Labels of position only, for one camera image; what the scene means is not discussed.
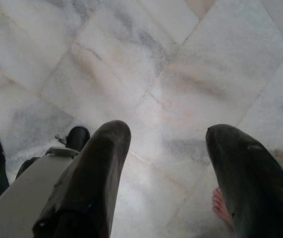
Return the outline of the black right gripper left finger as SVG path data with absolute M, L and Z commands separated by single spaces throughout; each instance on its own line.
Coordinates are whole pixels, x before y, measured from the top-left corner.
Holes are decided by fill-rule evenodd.
M 125 122 L 101 125 L 54 185 L 33 226 L 34 237 L 110 237 L 130 142 Z

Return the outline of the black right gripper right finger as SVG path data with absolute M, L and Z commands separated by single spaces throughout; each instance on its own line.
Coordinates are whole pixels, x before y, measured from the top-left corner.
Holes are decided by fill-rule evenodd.
M 255 138 L 227 124 L 206 147 L 238 238 L 283 238 L 283 167 Z

